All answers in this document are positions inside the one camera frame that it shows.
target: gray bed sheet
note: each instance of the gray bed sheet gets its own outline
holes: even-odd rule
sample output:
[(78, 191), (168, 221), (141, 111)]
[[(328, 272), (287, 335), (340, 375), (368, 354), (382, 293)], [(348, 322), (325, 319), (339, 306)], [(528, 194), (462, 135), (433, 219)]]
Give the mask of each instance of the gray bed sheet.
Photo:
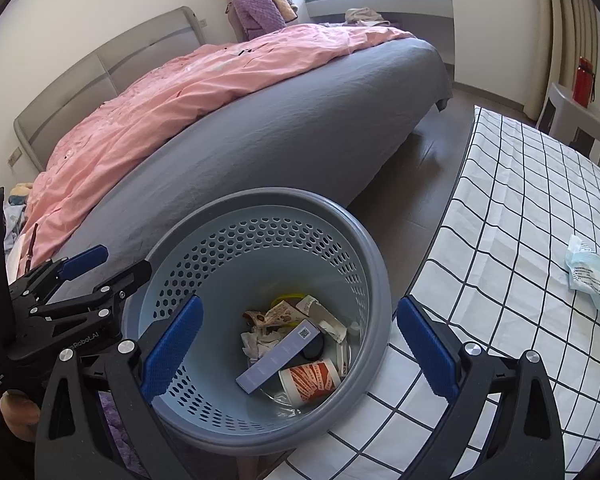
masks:
[(142, 260), (205, 203), (266, 186), (310, 190), (347, 206), (451, 86), (429, 43), (395, 40), (245, 96), (169, 140), (90, 212), (56, 258), (96, 244), (102, 266), (55, 300), (86, 294)]

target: checkered tablecloth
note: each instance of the checkered tablecloth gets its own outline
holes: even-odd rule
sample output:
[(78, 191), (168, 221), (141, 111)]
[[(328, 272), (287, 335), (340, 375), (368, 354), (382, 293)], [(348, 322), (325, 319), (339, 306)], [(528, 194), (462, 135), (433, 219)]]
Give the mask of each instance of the checkered tablecloth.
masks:
[[(411, 291), (464, 342), (544, 361), (560, 415), (565, 478), (600, 446), (600, 313), (568, 287), (571, 234), (600, 254), (600, 169), (537, 130), (476, 108), (458, 186)], [(454, 474), (484, 445), (490, 396)], [(368, 394), (323, 436), (296, 449), (268, 480), (395, 480), (446, 409), (394, 321)]]

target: plastic stool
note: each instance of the plastic stool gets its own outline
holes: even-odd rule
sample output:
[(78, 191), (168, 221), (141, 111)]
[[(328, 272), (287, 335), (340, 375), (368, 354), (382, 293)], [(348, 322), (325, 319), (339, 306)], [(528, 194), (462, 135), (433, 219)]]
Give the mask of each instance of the plastic stool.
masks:
[(574, 101), (567, 87), (551, 83), (537, 128), (589, 158), (594, 140), (600, 141), (600, 114)]

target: headboard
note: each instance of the headboard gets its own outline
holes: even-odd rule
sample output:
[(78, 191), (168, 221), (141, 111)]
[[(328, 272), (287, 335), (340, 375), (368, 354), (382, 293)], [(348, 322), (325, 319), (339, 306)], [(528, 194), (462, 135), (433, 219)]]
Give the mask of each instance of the headboard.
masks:
[(33, 99), (13, 121), (40, 171), (58, 141), (103, 102), (147, 72), (205, 43), (196, 15), (180, 7), (123, 32), (87, 54)]

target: pink comforter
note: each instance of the pink comforter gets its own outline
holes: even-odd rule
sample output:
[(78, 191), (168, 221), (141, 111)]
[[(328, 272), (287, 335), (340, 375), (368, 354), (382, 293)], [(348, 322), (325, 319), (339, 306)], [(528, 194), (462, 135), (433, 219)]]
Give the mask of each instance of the pink comforter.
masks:
[(129, 171), (205, 114), (335, 57), (409, 37), (389, 27), (295, 25), (246, 43), (203, 45), (152, 70), (58, 142), (29, 196), (23, 253), (37, 223), (32, 264), (51, 257)]

